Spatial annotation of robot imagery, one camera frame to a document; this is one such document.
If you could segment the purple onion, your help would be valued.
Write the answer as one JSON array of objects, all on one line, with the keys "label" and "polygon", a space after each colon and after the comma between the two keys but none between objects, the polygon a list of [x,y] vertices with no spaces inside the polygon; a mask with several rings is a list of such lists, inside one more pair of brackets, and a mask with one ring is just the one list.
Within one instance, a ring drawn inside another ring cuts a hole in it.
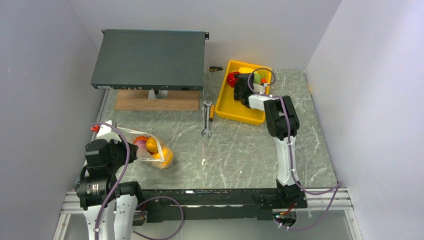
[{"label": "purple onion", "polygon": [[143,143],[141,141],[137,142],[135,145],[137,145],[139,149],[142,149],[142,150],[146,150],[147,149],[146,148],[146,143]]}]

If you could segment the orange pumpkin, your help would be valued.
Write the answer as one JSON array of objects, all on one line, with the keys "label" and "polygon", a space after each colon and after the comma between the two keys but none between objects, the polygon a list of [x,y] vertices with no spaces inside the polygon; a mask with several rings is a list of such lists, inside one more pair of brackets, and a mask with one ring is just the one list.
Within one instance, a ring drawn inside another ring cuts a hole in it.
[{"label": "orange pumpkin", "polygon": [[136,144],[139,141],[145,144],[148,139],[149,139],[148,137],[141,135],[134,139],[133,144]]}]

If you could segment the clear spotted zip top bag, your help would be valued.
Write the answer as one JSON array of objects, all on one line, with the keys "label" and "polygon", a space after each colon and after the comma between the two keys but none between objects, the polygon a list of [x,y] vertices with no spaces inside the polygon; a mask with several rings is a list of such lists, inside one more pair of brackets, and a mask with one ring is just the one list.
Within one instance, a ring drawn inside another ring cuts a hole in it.
[{"label": "clear spotted zip top bag", "polygon": [[151,164],[158,169],[167,169],[173,165],[174,152],[159,137],[147,132],[129,128],[117,128],[130,144],[138,147],[137,160]]}]

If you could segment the yellow potato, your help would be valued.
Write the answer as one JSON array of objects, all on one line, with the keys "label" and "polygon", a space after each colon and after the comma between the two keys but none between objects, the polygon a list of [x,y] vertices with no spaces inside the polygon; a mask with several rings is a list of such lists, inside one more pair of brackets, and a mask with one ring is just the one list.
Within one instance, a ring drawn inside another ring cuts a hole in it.
[{"label": "yellow potato", "polygon": [[154,137],[149,137],[145,142],[146,150],[150,153],[158,153],[158,144]]}]

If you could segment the yellow bell pepper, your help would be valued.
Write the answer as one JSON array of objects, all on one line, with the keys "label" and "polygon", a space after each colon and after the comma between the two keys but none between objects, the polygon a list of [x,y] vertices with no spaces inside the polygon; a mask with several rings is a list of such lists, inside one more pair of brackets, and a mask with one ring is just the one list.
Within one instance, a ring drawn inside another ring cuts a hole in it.
[{"label": "yellow bell pepper", "polygon": [[158,169],[167,169],[172,165],[174,153],[169,147],[163,147],[161,150],[162,154],[156,152],[152,156],[154,159],[162,161],[153,161],[151,164]]}]

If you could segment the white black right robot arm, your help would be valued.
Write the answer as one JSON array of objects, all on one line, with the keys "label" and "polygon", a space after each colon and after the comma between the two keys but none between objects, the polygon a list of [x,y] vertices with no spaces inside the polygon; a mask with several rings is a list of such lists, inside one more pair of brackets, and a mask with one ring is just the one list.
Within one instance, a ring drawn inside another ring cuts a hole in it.
[{"label": "white black right robot arm", "polygon": [[282,208],[306,208],[308,204],[305,192],[300,188],[294,151],[300,121],[291,98],[256,91],[253,73],[236,73],[234,78],[234,99],[246,108],[264,112],[268,133],[275,142],[278,164],[276,203]]}]

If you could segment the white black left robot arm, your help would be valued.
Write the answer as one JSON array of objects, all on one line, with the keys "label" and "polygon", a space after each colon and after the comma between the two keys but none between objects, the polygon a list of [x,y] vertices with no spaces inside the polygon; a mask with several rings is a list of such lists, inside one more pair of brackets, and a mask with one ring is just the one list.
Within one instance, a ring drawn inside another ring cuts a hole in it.
[{"label": "white black left robot arm", "polygon": [[126,160],[137,159],[138,146],[96,139],[85,146],[87,165],[80,174],[76,194],[91,240],[129,240],[135,210],[144,203],[137,181],[117,182],[116,173]]}]

